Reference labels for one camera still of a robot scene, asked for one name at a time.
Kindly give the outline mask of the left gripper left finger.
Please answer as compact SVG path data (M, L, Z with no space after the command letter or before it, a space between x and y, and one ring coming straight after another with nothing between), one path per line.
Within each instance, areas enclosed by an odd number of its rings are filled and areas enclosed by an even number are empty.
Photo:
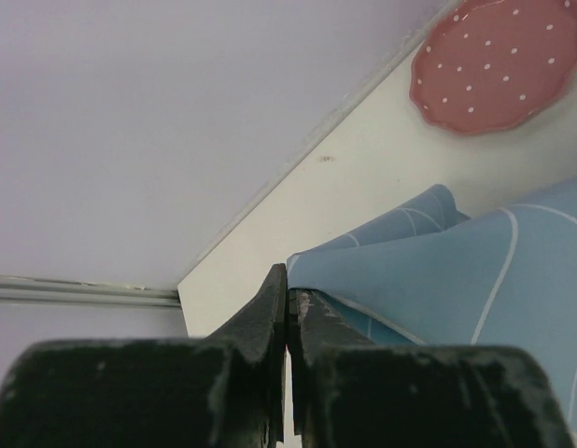
M274 447L284 439L287 272L199 339L35 343L0 386L0 447Z

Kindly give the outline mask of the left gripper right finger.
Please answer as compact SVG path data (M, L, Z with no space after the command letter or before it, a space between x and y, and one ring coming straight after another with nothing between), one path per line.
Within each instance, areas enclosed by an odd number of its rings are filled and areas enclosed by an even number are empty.
M509 346L377 345L317 291L288 294L306 447L571 447L541 366Z

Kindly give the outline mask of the blue checked cloth placemat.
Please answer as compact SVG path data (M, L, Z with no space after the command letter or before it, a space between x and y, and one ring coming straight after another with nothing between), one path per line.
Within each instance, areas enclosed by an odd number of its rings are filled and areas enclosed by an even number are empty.
M577 345L577 177L452 226L308 251L292 287L351 301L424 343Z

